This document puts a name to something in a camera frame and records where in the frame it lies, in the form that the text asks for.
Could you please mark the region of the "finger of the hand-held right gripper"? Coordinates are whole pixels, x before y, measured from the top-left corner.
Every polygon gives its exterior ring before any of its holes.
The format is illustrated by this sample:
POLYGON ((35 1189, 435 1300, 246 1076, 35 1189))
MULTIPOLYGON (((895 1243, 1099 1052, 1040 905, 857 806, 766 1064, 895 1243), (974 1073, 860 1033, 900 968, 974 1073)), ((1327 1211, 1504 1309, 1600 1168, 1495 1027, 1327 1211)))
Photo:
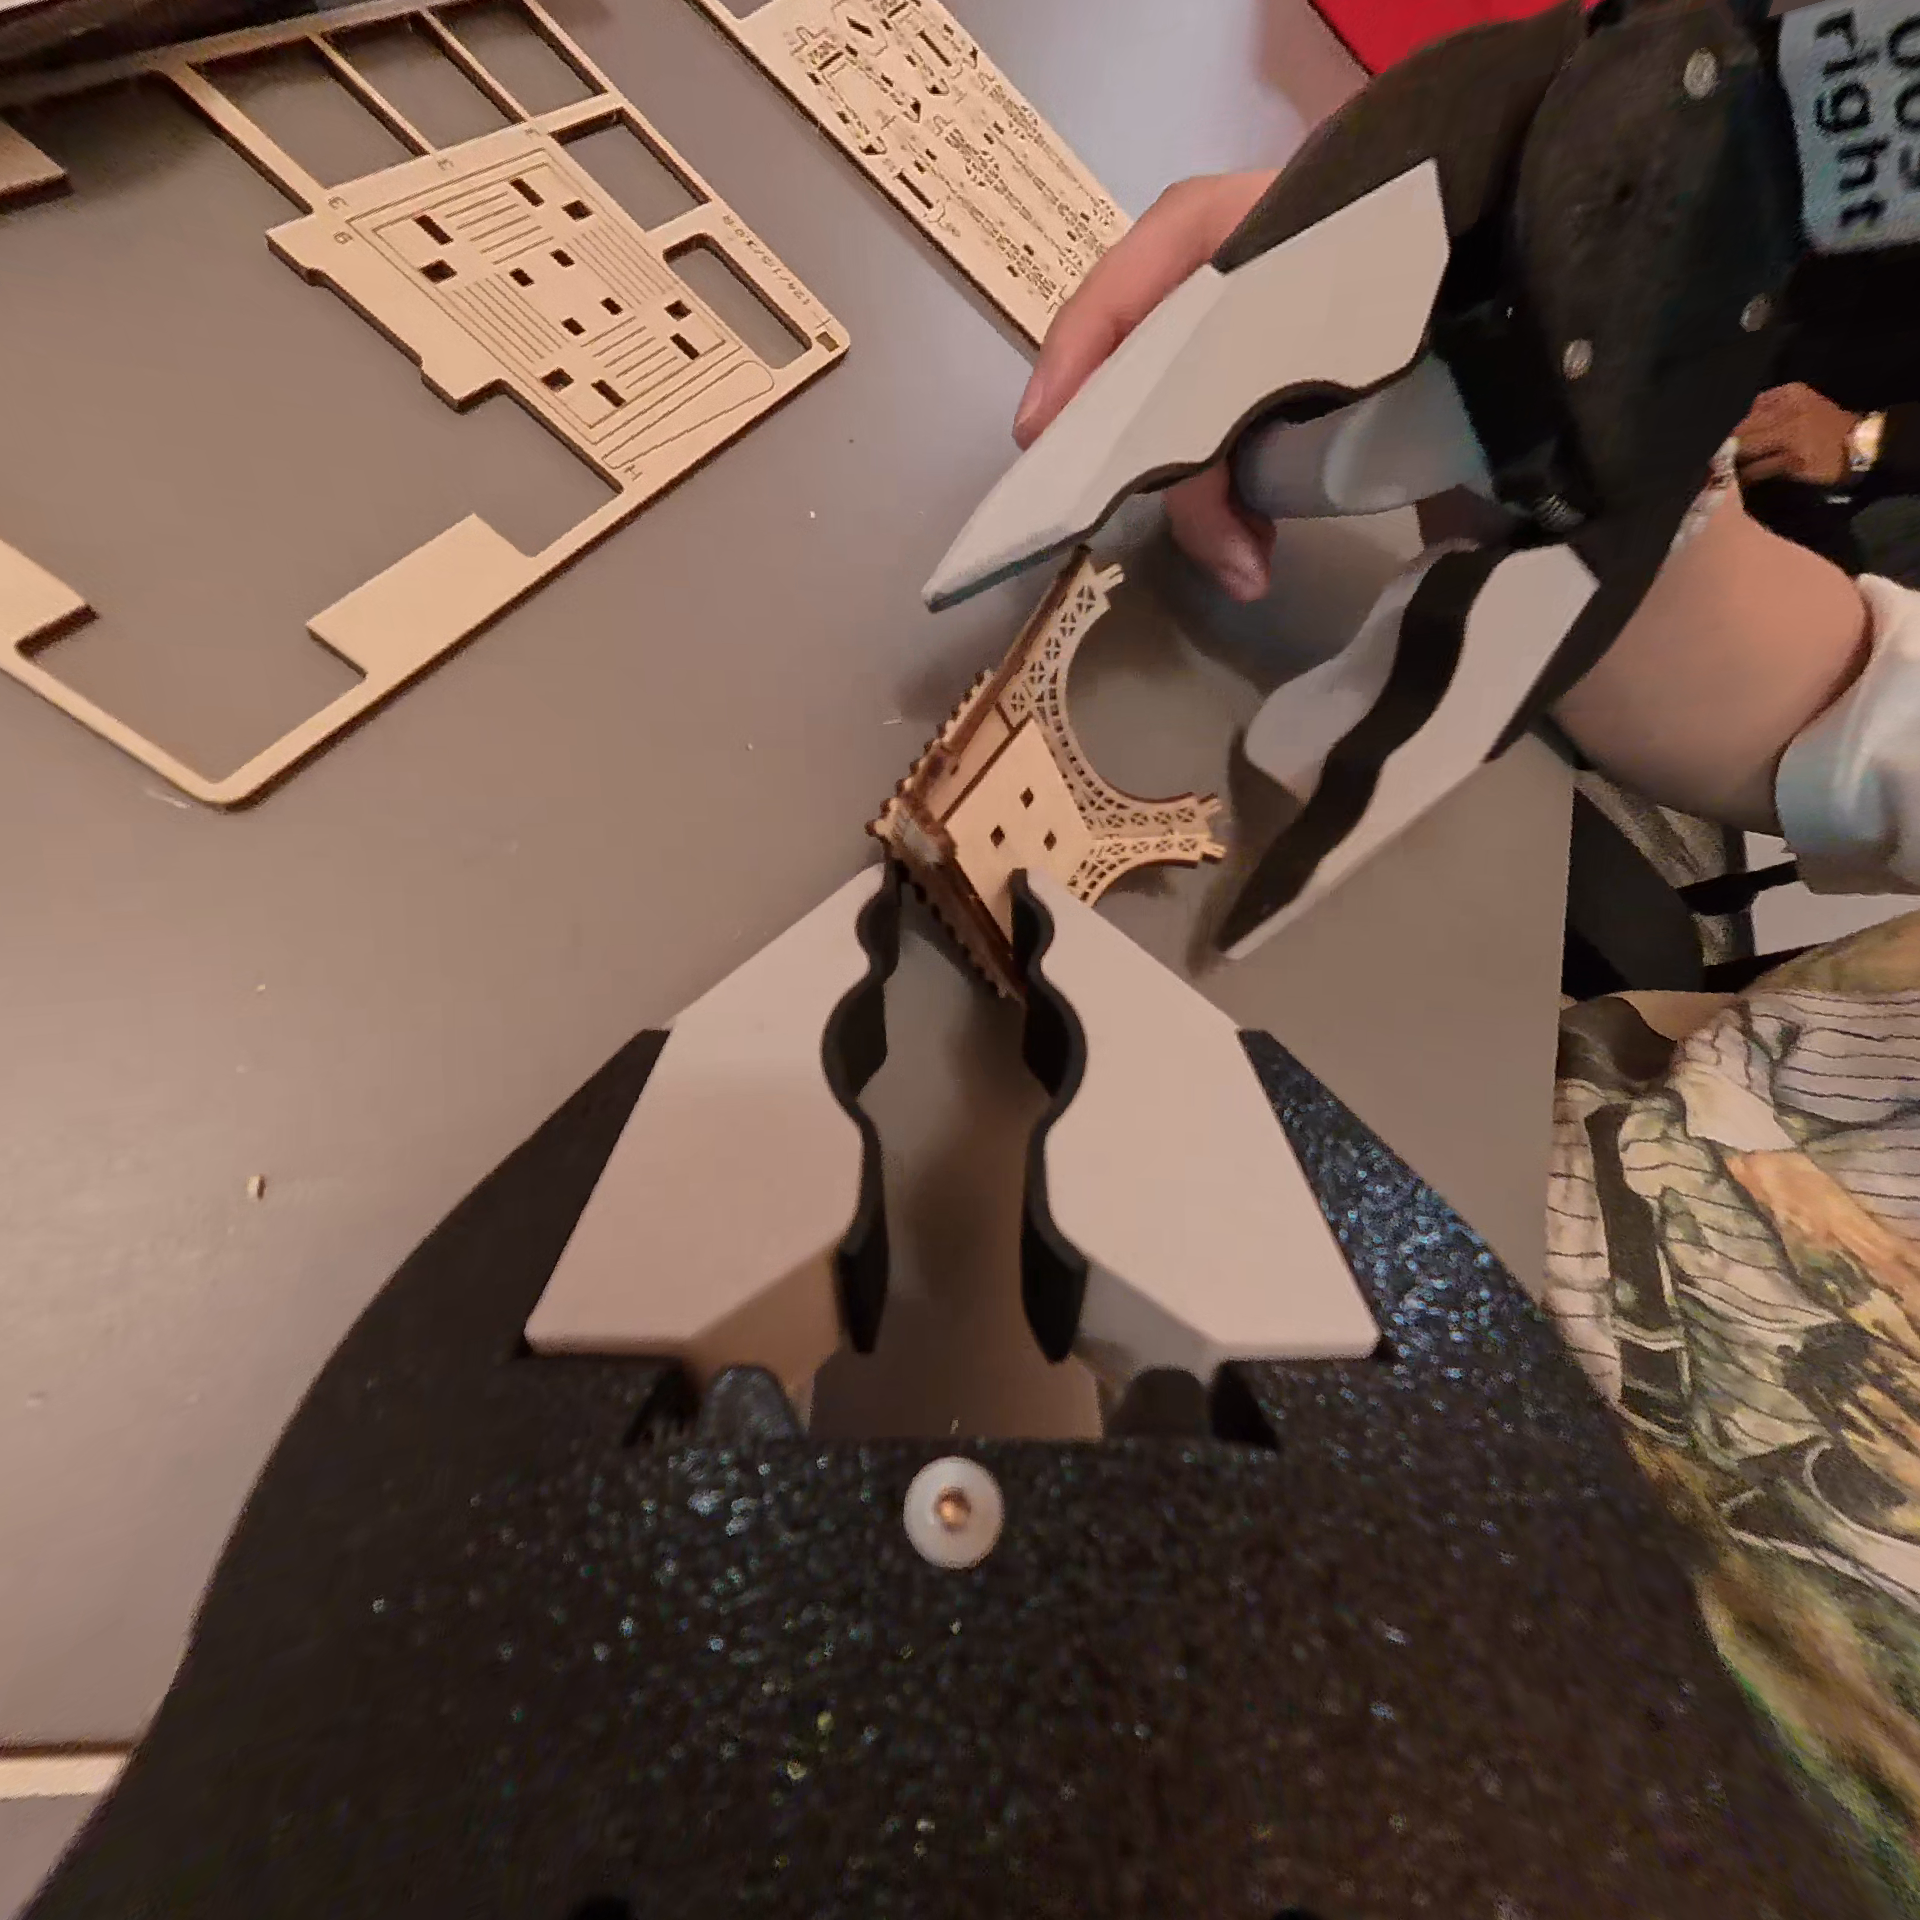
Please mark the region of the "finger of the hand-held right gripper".
POLYGON ((985 493, 923 586, 943 610, 1228 462, 1275 518, 1408 505, 1456 480, 1456 385, 1427 348, 1449 265, 1422 161, 1249 260, 1197 267, 985 493))
POLYGON ((1336 657, 1280 685, 1240 748, 1300 806, 1247 872, 1219 950, 1252 954, 1469 781, 1592 592, 1567 545, 1445 545, 1336 657))

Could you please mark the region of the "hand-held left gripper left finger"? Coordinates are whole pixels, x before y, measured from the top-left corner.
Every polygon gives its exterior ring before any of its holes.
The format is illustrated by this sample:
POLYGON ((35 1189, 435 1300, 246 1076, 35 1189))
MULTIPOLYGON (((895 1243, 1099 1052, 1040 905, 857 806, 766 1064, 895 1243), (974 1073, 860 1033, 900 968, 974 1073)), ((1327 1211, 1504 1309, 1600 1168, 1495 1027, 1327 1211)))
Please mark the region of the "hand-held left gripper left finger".
POLYGON ((888 1285, 879 1144, 897 873, 876 864, 683 1009, 524 1334, 536 1353, 825 1362, 888 1285))

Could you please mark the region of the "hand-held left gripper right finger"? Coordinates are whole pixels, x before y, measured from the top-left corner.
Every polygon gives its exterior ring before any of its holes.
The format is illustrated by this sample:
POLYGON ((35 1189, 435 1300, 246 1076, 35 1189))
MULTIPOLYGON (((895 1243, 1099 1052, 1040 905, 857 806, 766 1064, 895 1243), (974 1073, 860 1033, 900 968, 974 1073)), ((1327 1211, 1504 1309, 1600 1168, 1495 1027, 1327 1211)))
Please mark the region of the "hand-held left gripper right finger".
POLYGON ((1019 1276, 1047 1360, 1099 1380, 1359 1360, 1380 1332, 1235 1019, 1047 872, 1013 878, 1019 1276))

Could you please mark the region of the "wooden lattice tower base model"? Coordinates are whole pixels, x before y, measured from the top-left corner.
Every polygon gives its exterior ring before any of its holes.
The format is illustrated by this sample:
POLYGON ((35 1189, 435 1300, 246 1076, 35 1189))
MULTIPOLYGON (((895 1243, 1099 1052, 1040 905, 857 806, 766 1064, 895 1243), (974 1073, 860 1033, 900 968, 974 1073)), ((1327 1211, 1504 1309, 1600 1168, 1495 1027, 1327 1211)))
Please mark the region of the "wooden lattice tower base model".
POLYGON ((1095 771, 1071 729, 1071 661, 1119 584, 1117 564, 1073 549, 1005 658, 975 677, 869 824, 974 971, 1005 998, 1023 995, 1015 873, 1049 873, 1095 902, 1124 873, 1225 857, 1212 833, 1219 797, 1128 795, 1095 771))

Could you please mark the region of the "person's right forearm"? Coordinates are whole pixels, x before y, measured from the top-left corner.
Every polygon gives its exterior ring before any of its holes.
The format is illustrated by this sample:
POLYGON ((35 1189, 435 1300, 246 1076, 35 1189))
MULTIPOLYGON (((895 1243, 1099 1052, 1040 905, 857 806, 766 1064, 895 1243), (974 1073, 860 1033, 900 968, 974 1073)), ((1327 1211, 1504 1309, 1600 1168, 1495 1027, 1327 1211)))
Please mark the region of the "person's right forearm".
POLYGON ((1918 894, 1918 595, 1707 488, 1553 723, 1606 777, 1777 836, 1822 896, 1918 894))

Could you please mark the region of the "grey desk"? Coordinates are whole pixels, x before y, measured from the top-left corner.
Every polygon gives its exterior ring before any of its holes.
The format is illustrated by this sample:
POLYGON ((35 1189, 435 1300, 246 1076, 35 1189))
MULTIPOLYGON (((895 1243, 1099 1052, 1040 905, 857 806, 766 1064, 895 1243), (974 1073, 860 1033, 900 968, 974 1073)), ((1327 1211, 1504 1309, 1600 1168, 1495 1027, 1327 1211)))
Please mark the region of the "grey desk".
MULTIPOLYGON (((864 824, 1036 584, 927 619, 1025 353, 692 5, 549 5, 849 330, 847 360, 253 806, 5 685, 5 1747, 125 1747, 303 1390, 381 1282, 637 1030, 849 878, 864 824)), ((1139 216, 1352 91, 1307 5, 950 5, 1139 216)), ((604 489, 455 413, 265 232, 296 208, 172 89, 40 104, 5 216, 5 539, 95 617, 57 670, 193 764, 348 675, 303 621, 478 513, 604 489)), ((1415 550, 1288 525, 1235 619, 1144 508, 1078 665, 1097 765, 1265 800, 1237 739, 1415 550)), ((1527 744, 1201 986, 1510 1270, 1544 1254, 1565 768, 1527 744)), ((870 1083, 895 1276, 823 1436, 1078 1436, 1025 1344, 1016 1011, 915 905, 870 1083)))

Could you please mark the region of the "person's right hand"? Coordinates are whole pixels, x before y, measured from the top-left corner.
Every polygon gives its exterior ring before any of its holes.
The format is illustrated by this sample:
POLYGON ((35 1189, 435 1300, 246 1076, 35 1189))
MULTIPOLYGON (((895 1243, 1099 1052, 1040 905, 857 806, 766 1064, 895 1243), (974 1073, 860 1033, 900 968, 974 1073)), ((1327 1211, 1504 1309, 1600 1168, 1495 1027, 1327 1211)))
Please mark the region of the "person's right hand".
MULTIPOLYGON (((1016 446, 1029 449, 1143 317, 1212 260, 1275 177, 1272 168, 1193 177, 1153 198, 1049 325, 1015 411, 1016 446)), ((1167 488, 1160 508, 1173 541, 1229 600, 1265 595, 1275 524, 1240 508, 1225 469, 1167 488)))

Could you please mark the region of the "red object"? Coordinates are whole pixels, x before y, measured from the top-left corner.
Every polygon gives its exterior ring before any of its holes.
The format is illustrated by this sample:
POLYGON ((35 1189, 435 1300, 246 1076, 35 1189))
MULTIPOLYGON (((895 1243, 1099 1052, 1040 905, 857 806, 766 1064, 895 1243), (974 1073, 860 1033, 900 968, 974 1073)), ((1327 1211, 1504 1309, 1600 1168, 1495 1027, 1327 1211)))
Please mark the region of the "red object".
POLYGON ((1504 26, 1553 10, 1557 2, 1376 2, 1324 0, 1310 10, 1367 75, 1459 32, 1504 26))

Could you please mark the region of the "wooden sheet with small parts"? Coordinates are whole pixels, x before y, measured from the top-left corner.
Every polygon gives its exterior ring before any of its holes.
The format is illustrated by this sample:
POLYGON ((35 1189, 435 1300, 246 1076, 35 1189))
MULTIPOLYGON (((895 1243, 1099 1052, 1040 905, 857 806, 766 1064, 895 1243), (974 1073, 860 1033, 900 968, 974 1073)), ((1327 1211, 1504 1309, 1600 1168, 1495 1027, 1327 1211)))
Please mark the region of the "wooden sheet with small parts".
POLYGON ((1128 219, 935 2, 701 2, 950 265, 1040 348, 1128 219))

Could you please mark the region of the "printed shirt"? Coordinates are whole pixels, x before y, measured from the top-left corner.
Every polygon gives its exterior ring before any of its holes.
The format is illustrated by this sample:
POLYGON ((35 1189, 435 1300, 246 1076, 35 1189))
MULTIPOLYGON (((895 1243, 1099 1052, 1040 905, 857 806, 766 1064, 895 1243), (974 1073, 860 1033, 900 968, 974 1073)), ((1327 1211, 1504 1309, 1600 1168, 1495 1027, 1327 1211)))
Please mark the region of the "printed shirt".
POLYGON ((1918 1914, 1918 918, 1559 1017, 1536 1304, 1875 1910, 1918 1914))

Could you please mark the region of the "dark box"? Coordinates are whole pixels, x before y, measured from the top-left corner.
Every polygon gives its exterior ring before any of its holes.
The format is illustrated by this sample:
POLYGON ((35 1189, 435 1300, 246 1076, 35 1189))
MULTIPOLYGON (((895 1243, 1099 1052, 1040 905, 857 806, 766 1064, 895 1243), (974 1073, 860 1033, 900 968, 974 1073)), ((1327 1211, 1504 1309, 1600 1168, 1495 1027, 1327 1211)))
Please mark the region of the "dark box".
POLYGON ((3 75, 63 69, 356 2, 5 2, 3 75))

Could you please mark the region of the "large wooden puzzle sheet frame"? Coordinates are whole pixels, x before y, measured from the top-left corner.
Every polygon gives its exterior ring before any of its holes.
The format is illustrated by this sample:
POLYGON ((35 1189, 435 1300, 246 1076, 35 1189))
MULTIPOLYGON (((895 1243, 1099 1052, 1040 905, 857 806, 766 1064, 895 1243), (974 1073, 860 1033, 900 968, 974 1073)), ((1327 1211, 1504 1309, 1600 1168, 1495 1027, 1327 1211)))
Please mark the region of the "large wooden puzzle sheet frame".
POLYGON ((847 354, 841 323, 559 24, 515 10, 579 100, 526 104, 453 26, 473 5, 336 6, 5 75, 5 109, 127 80, 174 89, 300 205, 267 232, 285 265, 348 302, 446 405, 507 395, 612 488, 533 556, 465 517, 312 614, 309 638, 356 685, 224 777, 36 661, 91 608, 5 545, 5 672, 211 809, 259 800, 847 354), (403 158, 325 184, 289 155, 216 80, 279 53, 316 58, 403 158))

